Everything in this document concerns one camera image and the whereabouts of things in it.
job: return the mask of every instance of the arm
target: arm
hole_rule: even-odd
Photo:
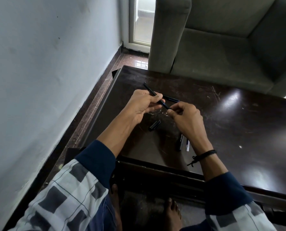
[[[185,102],[171,108],[168,115],[190,140],[196,155],[213,150],[199,110]],[[200,164],[206,181],[206,219],[214,230],[276,230],[216,154],[202,159]]]
[[[11,229],[85,231],[108,194],[109,179],[131,131],[145,112],[161,108],[162,94],[134,91],[131,99],[105,131],[55,175],[30,202],[25,215]]]
[[[156,0],[148,70],[170,73],[191,10],[191,0]]]

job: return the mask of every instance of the black cord bracelet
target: black cord bracelet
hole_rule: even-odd
[[[190,164],[187,164],[187,166],[191,165],[193,167],[193,164],[195,164],[195,163],[199,162],[200,160],[206,158],[207,156],[215,154],[215,153],[217,153],[216,150],[210,150],[210,151],[203,153],[202,155],[192,156],[193,161]]]

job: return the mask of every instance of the table top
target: table top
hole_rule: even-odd
[[[88,145],[110,124],[135,89],[146,82],[154,91],[194,104],[219,158],[245,186],[286,195],[286,99],[123,66],[116,74],[87,130]],[[161,120],[156,130],[148,127]],[[180,132],[166,110],[144,115],[121,155],[202,175],[199,163],[187,166],[194,151],[175,151]]]

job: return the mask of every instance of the bare foot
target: bare foot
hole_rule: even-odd
[[[182,228],[181,213],[176,204],[171,198],[165,204],[164,208],[164,231],[179,231]]]
[[[109,196],[115,210],[115,220],[117,225],[116,231],[122,231],[123,230],[122,220],[120,218],[120,205],[119,205],[118,190],[116,184],[112,186],[112,190],[109,190]]]

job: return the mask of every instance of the sofa cushion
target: sofa cushion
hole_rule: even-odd
[[[186,27],[247,37],[274,0],[192,0]]]
[[[171,74],[267,93],[273,82],[246,38],[184,29]]]

